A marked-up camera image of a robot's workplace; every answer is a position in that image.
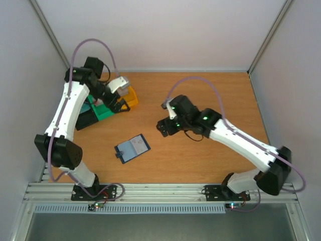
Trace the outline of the blue card holder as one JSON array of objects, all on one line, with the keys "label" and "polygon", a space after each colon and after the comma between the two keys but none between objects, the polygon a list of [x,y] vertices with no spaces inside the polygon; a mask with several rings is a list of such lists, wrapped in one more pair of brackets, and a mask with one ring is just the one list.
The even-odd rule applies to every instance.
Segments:
[{"label": "blue card holder", "polygon": [[[143,136],[143,134],[139,134],[139,135],[142,135],[145,143],[147,144],[149,150],[151,150],[151,147],[150,145],[148,144],[148,142],[146,141],[145,137]],[[137,155],[130,140],[127,140],[121,144],[118,144],[114,147],[115,149],[115,156],[116,158],[118,158],[122,164],[126,164],[128,163],[129,161],[137,158],[138,156],[140,155]]]}]

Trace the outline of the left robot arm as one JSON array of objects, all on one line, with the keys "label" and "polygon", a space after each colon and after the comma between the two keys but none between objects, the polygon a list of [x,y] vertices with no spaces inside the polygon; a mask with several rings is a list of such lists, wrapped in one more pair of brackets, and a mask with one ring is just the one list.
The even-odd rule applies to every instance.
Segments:
[{"label": "left robot arm", "polygon": [[87,58],[83,67],[70,67],[66,71],[63,94],[52,122],[42,135],[36,135],[34,143],[52,168],[62,170],[61,176],[68,175],[83,189],[90,200],[101,194],[99,179],[83,161],[83,151],[73,142],[76,122],[85,99],[91,95],[99,99],[113,113],[123,112],[127,102],[121,98],[118,89],[130,85],[126,77],[118,76],[108,84],[100,81],[104,63],[98,58]]}]

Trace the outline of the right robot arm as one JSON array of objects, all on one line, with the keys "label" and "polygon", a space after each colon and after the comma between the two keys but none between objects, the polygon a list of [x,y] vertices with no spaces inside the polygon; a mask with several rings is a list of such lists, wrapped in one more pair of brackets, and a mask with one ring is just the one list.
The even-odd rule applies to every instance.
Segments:
[{"label": "right robot arm", "polygon": [[224,120],[213,109],[203,111],[192,104],[185,95],[166,100],[162,104],[169,116],[158,121],[156,128],[164,136],[179,131],[192,131],[207,139],[217,141],[249,160],[256,168],[243,173],[230,173],[220,185],[220,193],[226,200],[249,190],[260,189],[277,196],[291,172],[291,150],[285,146],[276,148],[258,141]]}]

